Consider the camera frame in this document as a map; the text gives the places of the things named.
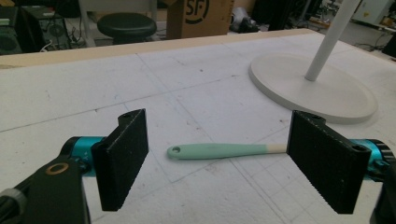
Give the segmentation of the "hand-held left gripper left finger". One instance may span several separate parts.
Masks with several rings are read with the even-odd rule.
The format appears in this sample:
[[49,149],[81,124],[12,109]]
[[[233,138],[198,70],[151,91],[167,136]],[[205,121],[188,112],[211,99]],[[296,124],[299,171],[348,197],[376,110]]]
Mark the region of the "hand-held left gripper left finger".
[[118,127],[93,145],[92,156],[103,211],[118,211],[149,153],[146,110],[118,117]]

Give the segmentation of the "brown cardboard box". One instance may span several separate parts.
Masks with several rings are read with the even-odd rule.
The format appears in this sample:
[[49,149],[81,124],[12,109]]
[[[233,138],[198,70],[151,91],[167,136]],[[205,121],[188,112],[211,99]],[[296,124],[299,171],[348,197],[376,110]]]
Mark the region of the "brown cardboard box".
[[166,38],[226,35],[234,0],[162,0],[167,5]]

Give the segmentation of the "mint green handled utensil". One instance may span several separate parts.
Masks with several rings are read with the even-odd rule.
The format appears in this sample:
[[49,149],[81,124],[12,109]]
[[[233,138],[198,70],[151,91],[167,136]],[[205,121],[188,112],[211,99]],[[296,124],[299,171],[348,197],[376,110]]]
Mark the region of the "mint green handled utensil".
[[189,144],[169,147],[167,155],[177,160],[214,160],[241,156],[285,153],[286,144]]

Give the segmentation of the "black computer case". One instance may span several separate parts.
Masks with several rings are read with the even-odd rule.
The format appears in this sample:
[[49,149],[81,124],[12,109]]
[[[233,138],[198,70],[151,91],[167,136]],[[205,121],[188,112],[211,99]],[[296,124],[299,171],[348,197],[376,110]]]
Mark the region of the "black computer case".
[[0,7],[0,55],[71,49],[64,18],[44,6]]

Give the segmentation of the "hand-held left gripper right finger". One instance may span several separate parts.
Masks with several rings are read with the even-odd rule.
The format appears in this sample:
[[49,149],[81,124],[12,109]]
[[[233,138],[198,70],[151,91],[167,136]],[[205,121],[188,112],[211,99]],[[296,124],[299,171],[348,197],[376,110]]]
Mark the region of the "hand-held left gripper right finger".
[[354,212],[371,150],[326,125],[320,116],[292,112],[287,154],[338,214]]

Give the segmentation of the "black round stool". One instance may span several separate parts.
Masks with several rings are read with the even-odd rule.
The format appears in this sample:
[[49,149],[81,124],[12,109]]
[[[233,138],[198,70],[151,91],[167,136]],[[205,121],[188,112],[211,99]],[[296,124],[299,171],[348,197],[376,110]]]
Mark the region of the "black round stool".
[[139,13],[107,14],[97,22],[97,29],[113,39],[115,45],[145,42],[157,31],[156,22]]

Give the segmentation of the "white round lamp stand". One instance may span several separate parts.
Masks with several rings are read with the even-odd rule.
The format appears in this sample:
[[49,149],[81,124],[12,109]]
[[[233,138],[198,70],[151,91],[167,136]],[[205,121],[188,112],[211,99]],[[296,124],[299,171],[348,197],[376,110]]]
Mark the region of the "white round lamp stand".
[[267,97],[290,110],[303,110],[331,123],[356,124],[378,109],[374,94],[327,61],[360,0],[343,0],[314,58],[265,54],[252,60],[249,77]]

